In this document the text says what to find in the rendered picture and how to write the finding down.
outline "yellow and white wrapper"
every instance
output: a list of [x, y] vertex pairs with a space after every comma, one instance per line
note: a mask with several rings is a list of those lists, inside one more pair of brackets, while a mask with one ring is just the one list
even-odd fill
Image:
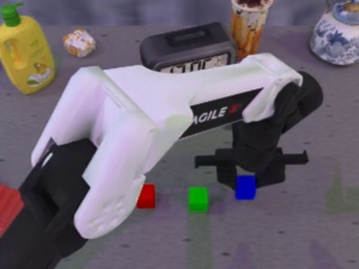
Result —
[[96, 49], [95, 39], [84, 29], [77, 29], [63, 37], [66, 50], [79, 58], [89, 55]]
[[268, 9], [273, 0], [263, 0], [258, 7], [247, 7], [232, 1], [231, 34], [237, 43], [237, 58], [257, 53]]

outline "table surface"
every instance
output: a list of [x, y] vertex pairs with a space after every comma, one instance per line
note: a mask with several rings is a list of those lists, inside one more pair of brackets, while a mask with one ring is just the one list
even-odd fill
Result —
[[[76, 27], [45, 27], [58, 75], [43, 91], [24, 96], [0, 67], [0, 183], [18, 187], [31, 151], [64, 90], [80, 67], [140, 64], [148, 35], [179, 27], [88, 27], [98, 42], [90, 56], [65, 52], [62, 36]], [[308, 49], [309, 27], [267, 27], [260, 52], [315, 76], [323, 106], [282, 137], [285, 152], [307, 150], [310, 162], [287, 168], [287, 181], [238, 202], [219, 185], [215, 169], [194, 169], [194, 156], [231, 145], [217, 129], [176, 144], [148, 174], [158, 190], [154, 211], [135, 210], [114, 232], [91, 240], [60, 269], [354, 269], [359, 266], [359, 65], [331, 66]], [[207, 214], [187, 212], [187, 187], [205, 185]]]

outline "yellow bottle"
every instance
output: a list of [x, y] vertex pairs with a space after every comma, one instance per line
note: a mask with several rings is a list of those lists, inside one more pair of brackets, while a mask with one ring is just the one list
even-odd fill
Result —
[[54, 59], [41, 26], [17, 13], [19, 4], [1, 8], [0, 59], [11, 82], [23, 94], [32, 94], [54, 79]]

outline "black clock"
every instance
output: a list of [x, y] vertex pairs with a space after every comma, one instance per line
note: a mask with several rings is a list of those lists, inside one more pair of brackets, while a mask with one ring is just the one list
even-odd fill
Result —
[[140, 45], [142, 64], [165, 73], [186, 73], [236, 62], [237, 45], [218, 22], [149, 36]]

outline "blue and white porcelain jar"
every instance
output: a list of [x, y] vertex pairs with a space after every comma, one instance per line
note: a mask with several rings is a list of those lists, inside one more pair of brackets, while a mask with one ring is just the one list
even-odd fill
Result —
[[340, 66], [359, 62], [359, 0], [328, 3], [310, 40], [321, 59]]

